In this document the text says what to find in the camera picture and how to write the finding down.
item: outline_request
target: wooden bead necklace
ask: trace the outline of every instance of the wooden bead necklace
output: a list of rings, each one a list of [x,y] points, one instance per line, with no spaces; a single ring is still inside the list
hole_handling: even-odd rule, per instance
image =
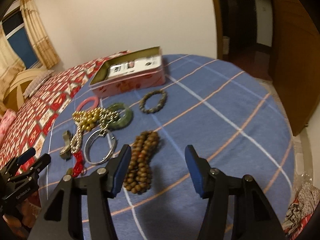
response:
[[[151,187],[152,173],[150,158],[159,144],[157,132],[144,131],[136,137],[132,145],[131,161],[123,186],[134,194],[144,193]]]

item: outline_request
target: pearl necklace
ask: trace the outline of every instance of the pearl necklace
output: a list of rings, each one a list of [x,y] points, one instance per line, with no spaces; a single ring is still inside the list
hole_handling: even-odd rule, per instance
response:
[[[71,153],[74,154],[80,150],[83,131],[91,131],[94,127],[96,127],[96,122],[99,121],[101,129],[99,136],[104,137],[108,131],[109,124],[119,119],[119,113],[97,107],[87,112],[76,111],[72,114],[72,117],[77,126],[76,133],[70,143]]]

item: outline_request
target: wooden door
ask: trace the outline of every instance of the wooden door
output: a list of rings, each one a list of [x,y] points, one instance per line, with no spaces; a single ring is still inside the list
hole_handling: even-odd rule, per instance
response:
[[[299,0],[272,0],[274,32],[269,74],[293,135],[320,100],[320,35]]]

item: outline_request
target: bead bracelet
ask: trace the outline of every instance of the bead bracelet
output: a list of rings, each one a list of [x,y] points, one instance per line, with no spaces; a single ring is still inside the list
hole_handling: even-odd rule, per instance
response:
[[[158,105],[156,107],[153,107],[153,108],[150,108],[150,109],[145,109],[146,101],[150,97],[152,97],[153,95],[156,95],[156,94],[162,94],[162,97],[159,100]],[[153,114],[153,113],[159,112],[164,107],[164,104],[165,104],[166,100],[167,100],[167,92],[161,91],[161,90],[154,90],[154,91],[151,91],[151,92],[147,93],[141,99],[140,104],[139,104],[139,109],[145,114]]]

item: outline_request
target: floor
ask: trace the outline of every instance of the floor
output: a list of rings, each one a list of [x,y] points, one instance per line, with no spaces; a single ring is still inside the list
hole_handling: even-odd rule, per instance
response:
[[[263,46],[251,46],[241,51],[230,52],[223,55],[223,59],[229,61],[255,78],[271,81],[268,74],[269,51]]]
[[[283,107],[283,105],[281,103],[281,100],[280,100],[280,98],[279,98],[274,86],[272,85],[272,82],[271,81],[267,81],[267,80],[262,80],[262,79],[259,79],[259,78],[257,78],[257,81],[269,93],[271,93],[274,101],[278,105],[278,107],[281,110],[281,112],[284,114],[288,126],[290,126],[288,118],[287,118],[285,110],[284,110],[284,107]],[[303,150],[302,150],[300,135],[292,136],[292,141],[293,141],[294,156],[295,156],[295,172],[294,172],[294,179],[293,179],[293,192],[292,192],[292,196],[291,196],[291,202],[297,197],[297,194],[300,191],[300,189],[302,187],[302,184],[305,181],[308,181],[308,175],[306,174],[305,168],[304,168]]]

